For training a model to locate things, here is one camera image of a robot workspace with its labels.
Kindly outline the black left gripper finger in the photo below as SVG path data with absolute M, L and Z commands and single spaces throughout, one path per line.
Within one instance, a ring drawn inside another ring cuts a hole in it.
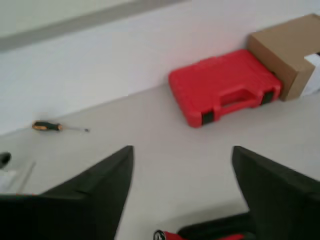
M 1 195 L 1 239 L 113 240 L 133 168 L 128 145 L 44 193 Z
M 318 240 L 320 182 L 241 146 L 232 166 L 259 240 Z

